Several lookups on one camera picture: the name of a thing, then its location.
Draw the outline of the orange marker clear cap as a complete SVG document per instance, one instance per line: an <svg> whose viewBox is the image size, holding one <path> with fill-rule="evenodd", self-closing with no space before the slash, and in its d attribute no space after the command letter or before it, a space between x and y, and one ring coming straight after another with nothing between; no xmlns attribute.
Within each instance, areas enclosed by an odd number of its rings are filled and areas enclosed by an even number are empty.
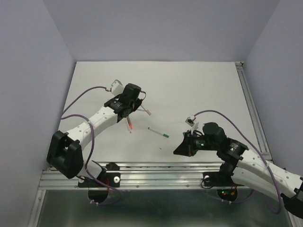
<svg viewBox="0 0 303 227"><path fill-rule="evenodd" d="M129 132L131 133L131 132L132 132L132 129L133 129L131 120L130 120L129 117L127 117L126 120L127 120L127 123L128 123Z"/></svg>

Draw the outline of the brown capped marker pen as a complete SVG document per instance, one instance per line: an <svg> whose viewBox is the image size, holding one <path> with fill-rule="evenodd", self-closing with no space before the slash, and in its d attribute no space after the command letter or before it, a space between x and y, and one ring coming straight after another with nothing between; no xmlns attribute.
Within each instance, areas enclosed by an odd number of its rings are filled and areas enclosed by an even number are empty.
<svg viewBox="0 0 303 227"><path fill-rule="evenodd" d="M147 109L144 109L143 107L141 109L137 109L137 111L145 112L148 115L151 115L151 112L149 110L147 110Z"/></svg>

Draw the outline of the green capped marker pen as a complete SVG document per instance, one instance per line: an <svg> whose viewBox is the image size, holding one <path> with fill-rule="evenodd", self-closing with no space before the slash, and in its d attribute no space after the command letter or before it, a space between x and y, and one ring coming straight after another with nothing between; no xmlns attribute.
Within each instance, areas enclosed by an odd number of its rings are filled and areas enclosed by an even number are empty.
<svg viewBox="0 0 303 227"><path fill-rule="evenodd" d="M165 138L169 138L169 135L168 135L168 134L165 134L165 133L163 133L163 132L160 132L160 131L157 131L157 130L155 130L155 129L152 129L151 127L148 127L148 130L150 130L150 131L152 131L152 132L154 132L154 133L156 133L156 134L159 134L159 135L161 135L161 136L163 136L163 137L165 137Z"/></svg>

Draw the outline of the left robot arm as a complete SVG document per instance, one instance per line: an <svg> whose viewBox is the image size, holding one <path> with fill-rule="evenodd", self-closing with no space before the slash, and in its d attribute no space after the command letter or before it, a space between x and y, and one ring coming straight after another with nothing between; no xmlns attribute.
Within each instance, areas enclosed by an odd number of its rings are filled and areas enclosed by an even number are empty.
<svg viewBox="0 0 303 227"><path fill-rule="evenodd" d="M104 130L135 112L142 104L139 95L143 93L139 86L132 83L122 86L118 80L110 92L114 97L94 115L83 117L83 123L67 132L57 131L52 136L46 161L68 179L84 176L94 186L105 182L104 168L92 162L92 154L84 159L82 151L88 144L94 145L95 138Z"/></svg>

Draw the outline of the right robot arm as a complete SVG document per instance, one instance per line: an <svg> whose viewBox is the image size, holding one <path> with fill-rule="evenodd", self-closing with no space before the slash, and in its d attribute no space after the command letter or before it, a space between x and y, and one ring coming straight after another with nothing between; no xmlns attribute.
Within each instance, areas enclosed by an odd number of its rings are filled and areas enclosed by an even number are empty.
<svg viewBox="0 0 303 227"><path fill-rule="evenodd" d="M198 151L216 151L223 161L214 178L219 186L234 183L247 186L282 203L298 218L303 217L303 178L267 161L245 144L228 138L215 122L203 125L198 131L195 116L186 119L191 127L183 133L184 139L174 150L175 155L194 156Z"/></svg>

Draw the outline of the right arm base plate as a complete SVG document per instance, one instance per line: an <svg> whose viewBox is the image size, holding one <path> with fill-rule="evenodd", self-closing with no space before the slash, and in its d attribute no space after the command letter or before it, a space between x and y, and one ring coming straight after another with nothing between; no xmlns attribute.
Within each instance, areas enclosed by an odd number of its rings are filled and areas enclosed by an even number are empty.
<svg viewBox="0 0 303 227"><path fill-rule="evenodd" d="M230 176L225 175L221 172L204 172L201 181L202 187L210 189L213 187L232 187L235 186Z"/></svg>

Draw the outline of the right side aluminium rail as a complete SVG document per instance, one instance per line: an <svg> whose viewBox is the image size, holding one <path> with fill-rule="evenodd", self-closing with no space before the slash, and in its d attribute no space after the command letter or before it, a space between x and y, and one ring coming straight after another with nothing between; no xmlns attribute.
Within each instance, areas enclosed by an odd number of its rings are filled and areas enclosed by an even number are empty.
<svg viewBox="0 0 303 227"><path fill-rule="evenodd" d="M268 161L273 161L269 146L267 144L267 139L264 134L262 124L258 115L258 111L256 109L248 82L246 80L243 62L235 62L235 67L239 76L239 80L241 83L241 87L245 96L245 100L247 103L247 107L249 110L250 118L252 121L253 129L257 138L258 147L260 152L262 153L263 157Z"/></svg>

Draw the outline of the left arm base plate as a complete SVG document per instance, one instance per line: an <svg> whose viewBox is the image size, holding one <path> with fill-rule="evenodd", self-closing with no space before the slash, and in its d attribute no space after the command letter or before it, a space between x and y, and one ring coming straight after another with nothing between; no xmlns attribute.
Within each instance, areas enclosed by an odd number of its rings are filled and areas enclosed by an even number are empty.
<svg viewBox="0 0 303 227"><path fill-rule="evenodd" d="M114 162L110 162L105 166L102 166L100 163L96 161L92 161L88 165L88 169L91 174L94 175L99 181L103 184L109 185L111 187L118 188L120 187L121 182L121 173L120 166L118 166ZM93 180L85 171L82 170L80 175L78 176L78 187L80 188L98 188L105 187L102 184L99 184L95 180Z"/></svg>

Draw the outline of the aluminium frame rail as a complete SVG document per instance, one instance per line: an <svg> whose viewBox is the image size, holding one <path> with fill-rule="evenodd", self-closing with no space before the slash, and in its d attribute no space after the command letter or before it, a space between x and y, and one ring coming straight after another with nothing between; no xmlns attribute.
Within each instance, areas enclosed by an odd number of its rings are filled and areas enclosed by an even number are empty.
<svg viewBox="0 0 303 227"><path fill-rule="evenodd" d="M221 162L120 162L119 170L107 171L113 177L118 173L117 184L110 180L110 185L119 190L188 190L200 189L203 176L207 172L217 172ZM82 180L77 177L67 179L53 167L41 175L38 188L40 190L73 190L91 189L105 190L106 187L92 180Z"/></svg>

